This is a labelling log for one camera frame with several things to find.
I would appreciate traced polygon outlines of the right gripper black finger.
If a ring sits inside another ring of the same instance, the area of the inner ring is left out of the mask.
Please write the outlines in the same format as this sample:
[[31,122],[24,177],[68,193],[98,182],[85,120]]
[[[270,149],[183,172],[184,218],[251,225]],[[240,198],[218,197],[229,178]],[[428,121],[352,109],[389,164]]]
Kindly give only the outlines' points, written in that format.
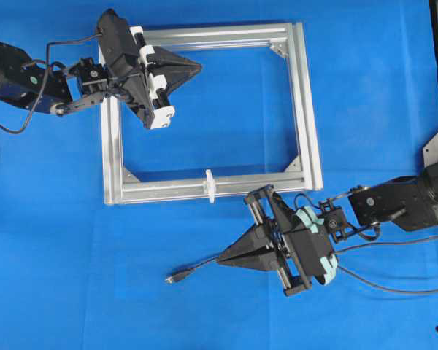
[[217,261],[235,259],[268,249],[272,244],[272,226],[270,224],[254,224],[232,245],[227,247]]
[[257,271],[277,271],[278,261],[275,254],[235,257],[227,260],[217,260],[217,264],[234,268],[246,268]]

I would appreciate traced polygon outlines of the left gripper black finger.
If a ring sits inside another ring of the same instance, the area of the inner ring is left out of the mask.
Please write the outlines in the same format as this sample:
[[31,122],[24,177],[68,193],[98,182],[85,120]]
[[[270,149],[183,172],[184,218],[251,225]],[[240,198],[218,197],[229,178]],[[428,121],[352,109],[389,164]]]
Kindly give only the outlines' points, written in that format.
[[156,66],[153,69],[153,96],[158,98],[162,90],[166,96],[179,86],[193,79],[202,70],[201,66]]
[[154,57],[152,58],[151,62],[156,66],[160,66],[160,67],[179,66],[189,69],[201,68],[200,63],[197,63],[181,55],[168,51],[162,47],[153,46],[153,49],[154,49]]

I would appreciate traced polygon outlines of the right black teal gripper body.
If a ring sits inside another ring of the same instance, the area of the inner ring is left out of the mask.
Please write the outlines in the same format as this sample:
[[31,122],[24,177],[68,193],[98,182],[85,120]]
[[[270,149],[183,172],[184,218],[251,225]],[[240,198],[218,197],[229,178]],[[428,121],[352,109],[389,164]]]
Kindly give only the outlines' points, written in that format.
[[286,296],[312,289],[313,279],[334,280],[338,259],[313,209],[291,209],[271,185],[249,192],[245,203],[255,220],[246,256],[263,271],[277,271]]

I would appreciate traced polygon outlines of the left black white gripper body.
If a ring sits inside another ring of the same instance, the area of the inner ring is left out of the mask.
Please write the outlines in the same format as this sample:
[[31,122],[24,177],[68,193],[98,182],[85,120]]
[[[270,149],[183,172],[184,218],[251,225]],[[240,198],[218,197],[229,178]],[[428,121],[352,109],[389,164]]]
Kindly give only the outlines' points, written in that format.
[[113,94],[142,121],[148,130],[167,128],[175,108],[167,98],[167,79],[151,71],[148,56],[153,46],[137,42],[126,19],[113,9],[102,13],[96,24],[99,47],[113,84]]

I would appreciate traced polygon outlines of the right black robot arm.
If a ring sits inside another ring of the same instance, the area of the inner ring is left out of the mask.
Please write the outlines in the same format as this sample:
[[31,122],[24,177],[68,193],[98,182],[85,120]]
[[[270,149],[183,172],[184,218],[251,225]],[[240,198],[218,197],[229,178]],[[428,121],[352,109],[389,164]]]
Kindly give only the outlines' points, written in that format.
[[332,198],[291,209],[271,184],[249,192],[245,203],[255,222],[216,257],[216,263],[277,271],[287,296],[311,289],[313,279],[330,284],[339,265],[334,244],[354,235],[375,241],[383,222],[407,232],[438,225],[438,162],[417,176],[358,186],[345,196],[358,227],[348,222]]

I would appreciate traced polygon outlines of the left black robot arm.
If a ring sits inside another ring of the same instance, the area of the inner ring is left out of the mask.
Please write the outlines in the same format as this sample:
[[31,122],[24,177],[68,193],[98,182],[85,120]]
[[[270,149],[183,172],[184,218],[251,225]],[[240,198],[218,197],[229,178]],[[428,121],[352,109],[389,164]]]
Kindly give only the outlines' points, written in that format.
[[30,114],[61,117],[114,97],[146,129],[168,127],[175,114],[169,95],[199,74],[201,64],[147,44],[143,30],[132,33],[113,9],[100,16],[93,38],[104,62],[82,58],[71,66],[33,59],[0,42],[0,101]]

